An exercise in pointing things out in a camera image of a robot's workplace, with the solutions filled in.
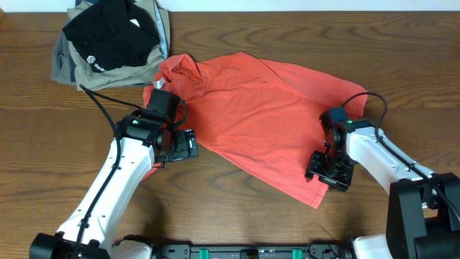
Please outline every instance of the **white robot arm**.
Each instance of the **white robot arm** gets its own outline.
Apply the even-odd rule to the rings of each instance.
[[[326,151],[314,152],[305,176],[316,174],[320,181],[345,191],[358,163],[390,196],[387,232],[356,238],[355,258],[460,256],[460,219],[455,209],[460,207],[460,180],[454,174],[438,175],[417,164],[371,120],[352,121],[343,107],[324,112],[320,121]],[[438,216],[425,219],[424,208],[438,209]]]
[[[168,127],[175,121],[178,104],[177,96],[155,90],[147,109],[137,110],[117,124],[121,149],[118,150],[115,139],[101,172],[69,219],[54,236],[39,233],[35,238],[29,250],[32,259],[75,258],[75,252],[80,259],[460,257],[460,222],[455,210],[460,207],[460,179],[452,173],[438,175],[418,165],[391,143],[381,129],[376,131],[372,121],[351,121],[342,107],[321,115],[326,151],[314,152],[305,176],[312,178],[316,174],[320,181],[345,191],[351,184],[354,164],[363,165],[390,196],[386,233],[358,237],[346,249],[332,243],[306,247],[168,245],[155,249],[152,244],[136,239],[123,240],[112,248],[119,220],[135,188],[153,164],[198,156],[193,130]],[[90,204],[112,172],[117,155],[121,157],[120,163],[91,209]],[[423,208],[438,209],[438,216],[425,219]],[[82,218],[88,210],[91,216],[84,222]],[[82,224],[86,226],[83,234]],[[176,250],[184,252],[175,254]]]

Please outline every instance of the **fabric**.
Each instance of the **fabric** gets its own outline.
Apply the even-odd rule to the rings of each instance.
[[[63,32],[95,73],[145,65],[152,48],[160,43],[149,14],[127,0],[94,4],[72,19]]]
[[[156,24],[156,16],[153,8],[152,0],[143,0],[135,3],[137,6],[145,9],[151,15],[153,22]],[[82,3],[74,9],[68,9],[68,15],[70,19],[78,16],[82,11],[92,6],[87,1]],[[170,27],[169,17],[165,10],[160,10],[162,20],[165,25],[166,40],[170,41]],[[164,59],[160,52],[159,45],[154,47],[147,57],[147,64],[140,67],[129,67],[123,66],[116,68],[111,71],[105,71],[103,73],[94,73],[90,65],[82,59],[78,54],[77,50],[73,47],[72,43],[69,44],[70,54],[77,65],[75,69],[75,79],[77,89],[81,90],[79,85],[83,84],[91,90],[100,90],[108,87],[119,87],[119,86],[146,86],[152,83],[152,79],[155,73],[158,71],[158,64]]]
[[[153,7],[155,9],[155,16],[157,17],[157,26],[159,28],[158,29],[158,36],[160,37],[161,53],[162,53],[163,58],[167,59],[167,57],[169,55],[169,52],[168,52],[169,45],[167,45],[167,43],[166,43],[166,35],[165,35],[165,29],[164,29],[164,26],[163,26],[163,21],[161,19],[160,10],[158,9],[157,2],[155,0],[153,1]]]
[[[51,80],[62,84],[75,85],[75,67],[76,65],[70,56],[69,42],[64,33],[61,32],[52,52]]]
[[[155,81],[187,103],[183,129],[234,165],[318,208],[327,185],[305,172],[314,150],[324,150],[321,113],[340,106],[361,86],[299,65],[258,60],[245,53],[194,63],[176,55],[160,64]],[[144,88],[148,105],[154,86]],[[366,96],[346,110],[361,116]]]
[[[75,0],[75,6],[79,6],[83,0]],[[97,4],[101,0],[86,0],[88,3]]]

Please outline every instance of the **wood grain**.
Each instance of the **wood grain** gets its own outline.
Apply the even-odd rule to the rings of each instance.
[[[65,14],[5,14],[0,23],[0,258],[26,258],[53,233],[100,170],[111,141],[104,116],[75,87],[50,81]],[[460,172],[460,22],[452,12],[172,13],[172,53],[208,60],[243,51],[378,91],[393,142],[440,173]],[[142,88],[101,91],[142,103]],[[102,101],[114,119],[130,109]],[[369,99],[366,115],[381,103]],[[382,232],[387,195],[360,166],[344,194],[315,210],[200,146],[134,193],[117,238],[206,243],[306,243]]]

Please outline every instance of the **logo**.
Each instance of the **logo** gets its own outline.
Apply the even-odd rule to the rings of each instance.
[[[102,71],[102,72],[105,71],[105,69],[101,68],[97,63],[94,64],[94,67],[97,68],[97,69],[99,69],[99,70]]]
[[[94,63],[94,61],[96,61],[96,58],[93,57],[93,56],[88,56],[88,57],[86,58],[86,62],[88,62],[88,63],[90,63],[90,64]]]

